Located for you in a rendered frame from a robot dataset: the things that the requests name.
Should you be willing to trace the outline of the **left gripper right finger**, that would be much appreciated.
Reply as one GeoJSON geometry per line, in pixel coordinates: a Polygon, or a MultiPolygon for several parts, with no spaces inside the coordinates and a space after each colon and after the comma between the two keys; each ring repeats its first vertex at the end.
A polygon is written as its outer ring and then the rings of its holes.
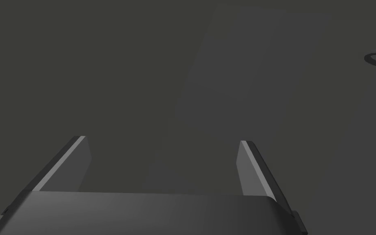
{"type": "Polygon", "coordinates": [[[268,165],[252,141],[240,141],[236,166],[243,195],[285,199],[268,165]]]}

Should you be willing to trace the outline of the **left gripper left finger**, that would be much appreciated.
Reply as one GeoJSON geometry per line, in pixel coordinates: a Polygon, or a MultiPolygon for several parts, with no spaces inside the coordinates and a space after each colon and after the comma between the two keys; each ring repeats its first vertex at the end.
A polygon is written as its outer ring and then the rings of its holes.
{"type": "Polygon", "coordinates": [[[76,192],[91,163],[86,136],[73,136],[27,184],[24,191],[76,192]]]}

